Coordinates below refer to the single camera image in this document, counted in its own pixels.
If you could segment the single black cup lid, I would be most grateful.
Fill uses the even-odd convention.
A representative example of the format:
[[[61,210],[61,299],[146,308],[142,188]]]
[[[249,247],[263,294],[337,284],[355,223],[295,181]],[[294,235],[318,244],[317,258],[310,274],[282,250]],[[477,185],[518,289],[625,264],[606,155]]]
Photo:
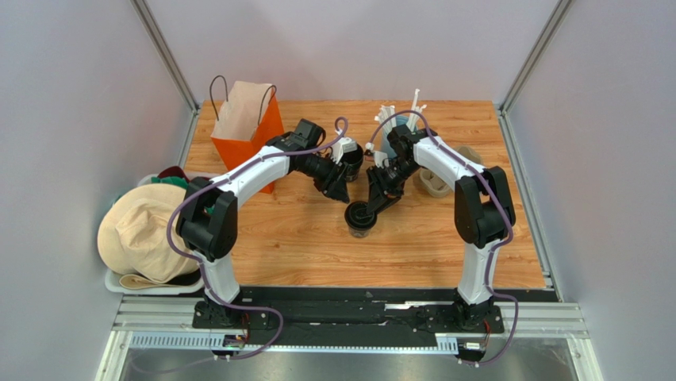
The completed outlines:
[[[354,230],[370,230],[377,223],[377,215],[367,210],[364,201],[350,203],[344,211],[344,219],[348,227]]]

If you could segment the orange paper bag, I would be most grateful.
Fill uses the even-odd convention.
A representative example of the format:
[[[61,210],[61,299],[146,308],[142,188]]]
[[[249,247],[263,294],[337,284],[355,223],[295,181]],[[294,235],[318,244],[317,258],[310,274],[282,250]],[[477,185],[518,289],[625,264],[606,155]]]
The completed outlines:
[[[225,167],[233,170],[251,159],[270,139],[285,132],[272,83],[236,81],[225,88],[215,107],[211,140]]]

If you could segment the single brown plastic cup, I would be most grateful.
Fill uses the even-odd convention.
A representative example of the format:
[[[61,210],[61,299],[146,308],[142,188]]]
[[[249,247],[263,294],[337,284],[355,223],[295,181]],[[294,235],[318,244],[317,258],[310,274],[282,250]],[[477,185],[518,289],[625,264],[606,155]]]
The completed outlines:
[[[369,236],[373,227],[373,225],[349,225],[348,230],[353,237],[364,238]]]

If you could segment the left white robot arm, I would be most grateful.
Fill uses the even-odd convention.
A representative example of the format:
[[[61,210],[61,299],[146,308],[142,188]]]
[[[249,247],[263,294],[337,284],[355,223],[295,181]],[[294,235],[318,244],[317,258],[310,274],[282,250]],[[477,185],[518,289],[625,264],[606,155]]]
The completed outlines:
[[[238,236],[238,213],[265,186],[298,171],[310,177],[326,198],[350,201],[343,156],[355,151],[357,143],[346,135],[345,117],[336,119],[335,131],[336,137],[324,143],[327,132],[302,119],[294,131],[273,137],[228,173],[189,183],[183,202],[169,221],[185,247],[178,247],[172,233],[167,233],[167,242],[179,255],[197,261],[210,301],[235,309],[233,301],[240,294],[240,285],[234,275],[232,250]]]

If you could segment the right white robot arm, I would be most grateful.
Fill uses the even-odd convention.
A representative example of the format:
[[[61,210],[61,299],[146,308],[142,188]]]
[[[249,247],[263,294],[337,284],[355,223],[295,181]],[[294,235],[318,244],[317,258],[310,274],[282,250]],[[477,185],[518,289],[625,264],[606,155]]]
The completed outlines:
[[[459,296],[451,315],[458,327],[473,328],[493,308],[497,254],[513,233],[515,215],[506,173],[500,167],[486,168],[468,160],[425,130],[412,131],[399,125],[389,132],[387,140],[396,156],[390,164],[367,169],[365,214],[377,217],[398,202],[406,180],[420,168],[430,170],[452,188],[454,223],[465,242],[465,254]]]

